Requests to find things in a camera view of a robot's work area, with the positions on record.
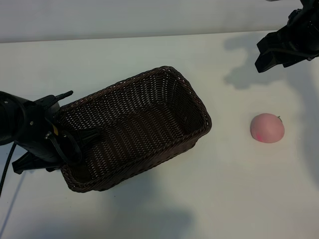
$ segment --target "brown wicker basket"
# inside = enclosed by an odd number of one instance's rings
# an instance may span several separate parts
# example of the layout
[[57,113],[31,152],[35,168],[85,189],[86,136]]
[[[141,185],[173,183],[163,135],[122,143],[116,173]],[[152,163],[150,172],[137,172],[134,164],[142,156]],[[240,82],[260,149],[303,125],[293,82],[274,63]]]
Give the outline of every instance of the brown wicker basket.
[[61,108],[68,131],[98,127],[81,165],[62,174],[76,192],[107,190],[194,147],[211,129],[206,108],[190,83],[163,66],[120,81]]

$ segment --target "pink ball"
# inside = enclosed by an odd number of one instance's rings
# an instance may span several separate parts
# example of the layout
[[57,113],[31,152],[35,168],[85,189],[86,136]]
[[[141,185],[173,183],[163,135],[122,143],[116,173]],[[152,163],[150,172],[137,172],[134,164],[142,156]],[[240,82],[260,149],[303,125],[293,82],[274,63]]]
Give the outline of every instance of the pink ball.
[[285,128],[279,117],[272,114],[261,114],[251,121],[250,132],[257,141],[274,143],[284,137]]

